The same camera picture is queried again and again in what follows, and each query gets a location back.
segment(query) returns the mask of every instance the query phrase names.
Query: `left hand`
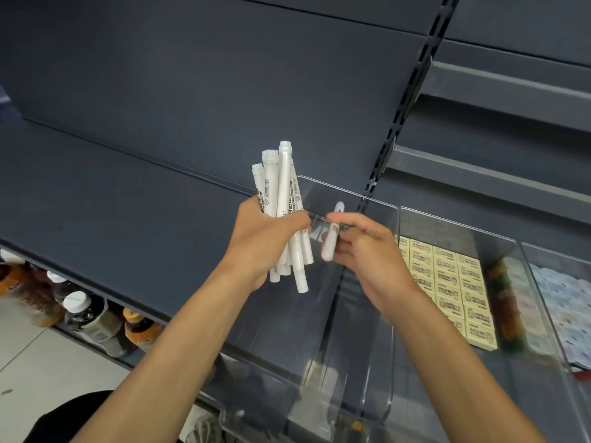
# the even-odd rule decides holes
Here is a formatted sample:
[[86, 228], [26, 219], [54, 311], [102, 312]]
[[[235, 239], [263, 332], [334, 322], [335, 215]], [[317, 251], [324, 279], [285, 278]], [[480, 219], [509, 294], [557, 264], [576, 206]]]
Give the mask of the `left hand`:
[[257, 290], [293, 234], [309, 226], [306, 211], [271, 217], [261, 211], [258, 196], [251, 197], [238, 208], [232, 238], [220, 266], [244, 276], [250, 292]]

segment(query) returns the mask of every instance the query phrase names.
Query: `eraser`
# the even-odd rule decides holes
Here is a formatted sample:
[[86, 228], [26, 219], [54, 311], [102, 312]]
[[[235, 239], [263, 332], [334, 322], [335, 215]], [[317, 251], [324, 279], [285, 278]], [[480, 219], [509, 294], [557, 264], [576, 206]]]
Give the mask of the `eraser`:
[[431, 244], [415, 241], [414, 239], [410, 240], [410, 249], [423, 252], [431, 256], [433, 255], [433, 246]]
[[495, 330], [475, 323], [466, 322], [466, 340], [483, 350], [492, 351], [498, 348]]
[[421, 263], [416, 262], [415, 260], [410, 260], [410, 272], [416, 273], [417, 275], [423, 275], [427, 278], [433, 278], [433, 268], [432, 266], [424, 266]]
[[412, 277], [417, 282], [418, 286], [425, 291], [425, 293], [431, 297], [431, 300], [435, 301], [435, 286], [433, 280], [423, 275], [418, 275], [411, 272]]
[[462, 303], [452, 300], [449, 297], [442, 297], [441, 295], [436, 297], [437, 305], [442, 313], [464, 320], [464, 306]]
[[436, 256], [433, 265], [436, 269], [439, 268], [441, 270], [445, 270], [448, 273], [451, 273], [452, 275], [458, 275], [457, 264], [454, 261], [450, 261], [448, 259]]
[[460, 277], [460, 290], [462, 293], [469, 292], [480, 296], [486, 295], [486, 290], [482, 283], [477, 283], [462, 277]]
[[435, 268], [435, 281], [438, 283], [445, 283], [455, 288], [460, 286], [460, 280], [457, 275], [453, 275], [439, 268]]
[[462, 255], [460, 253], [457, 254], [457, 263], [460, 264], [460, 266], [466, 266], [466, 267], [469, 267], [472, 269], [480, 270], [480, 261], [479, 260], [477, 260], [476, 258], [471, 258], [466, 255]]
[[435, 256], [435, 258], [439, 257], [441, 259], [451, 261], [452, 263], [455, 263], [457, 261], [455, 252], [442, 249], [441, 247], [433, 247], [433, 255]]
[[480, 268], [473, 269], [460, 265], [458, 269], [460, 270], [460, 276], [462, 278], [468, 278], [484, 285], [484, 279], [482, 277], [482, 272], [480, 271]]
[[489, 311], [488, 299], [485, 295], [479, 295], [471, 290], [462, 291], [462, 303], [465, 307], [471, 306], [473, 308], [484, 309]]
[[453, 323], [454, 327], [456, 327], [456, 329], [458, 331], [460, 331], [460, 334], [462, 334], [462, 336], [466, 336], [466, 322], [464, 320], [460, 320], [458, 318], [455, 317], [449, 317], [448, 315], [446, 316], [450, 322]]
[[462, 294], [460, 288], [445, 285], [443, 283], [435, 283], [435, 294], [441, 295], [442, 297], [448, 297], [457, 302], [462, 301]]
[[411, 250], [410, 259], [418, 263], [421, 263], [424, 266], [433, 266], [433, 257], [426, 253]]
[[468, 322], [489, 328], [495, 327], [495, 323], [492, 321], [491, 312], [488, 310], [464, 305], [464, 313], [466, 315], [466, 321]]
[[398, 236], [398, 247], [406, 249], [410, 246], [410, 239], [405, 236]]

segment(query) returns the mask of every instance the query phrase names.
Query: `right hand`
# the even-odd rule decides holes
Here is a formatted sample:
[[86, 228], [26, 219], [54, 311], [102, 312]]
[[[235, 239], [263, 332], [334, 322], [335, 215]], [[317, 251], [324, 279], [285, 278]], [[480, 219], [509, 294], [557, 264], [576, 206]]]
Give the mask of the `right hand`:
[[333, 260], [357, 275], [365, 295], [383, 315], [389, 317], [398, 301], [422, 292], [387, 227], [360, 213], [335, 212], [326, 218], [351, 226], [339, 233]]

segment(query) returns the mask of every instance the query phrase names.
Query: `floor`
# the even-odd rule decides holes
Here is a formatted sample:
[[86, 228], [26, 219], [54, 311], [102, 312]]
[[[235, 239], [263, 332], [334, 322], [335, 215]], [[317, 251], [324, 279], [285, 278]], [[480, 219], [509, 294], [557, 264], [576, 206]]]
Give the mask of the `floor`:
[[[84, 393], [114, 389], [127, 369], [0, 305], [0, 435], [21, 443], [44, 413]], [[180, 438], [198, 417], [193, 407]]]

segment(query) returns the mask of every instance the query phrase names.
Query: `plastic bottle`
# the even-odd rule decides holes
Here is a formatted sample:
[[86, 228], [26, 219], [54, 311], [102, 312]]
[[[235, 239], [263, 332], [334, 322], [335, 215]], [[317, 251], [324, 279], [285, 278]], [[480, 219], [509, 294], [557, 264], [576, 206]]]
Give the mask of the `plastic bottle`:
[[125, 317], [125, 335], [131, 343], [148, 351], [164, 330], [164, 327], [153, 320], [133, 312], [129, 308], [123, 310]]
[[100, 346], [110, 357], [127, 353], [123, 320], [109, 311], [107, 300], [76, 290], [64, 299], [66, 324], [86, 341]]
[[0, 299], [16, 306], [36, 327], [54, 326], [64, 317], [49, 287], [37, 282], [23, 266], [0, 265]]
[[57, 275], [56, 273], [50, 272], [49, 270], [47, 271], [47, 279], [49, 285], [51, 286], [53, 297], [60, 305], [64, 304], [64, 300], [68, 295], [70, 295], [72, 292], [80, 290], [78, 285], [75, 285], [71, 281], [63, 278], [62, 275]]

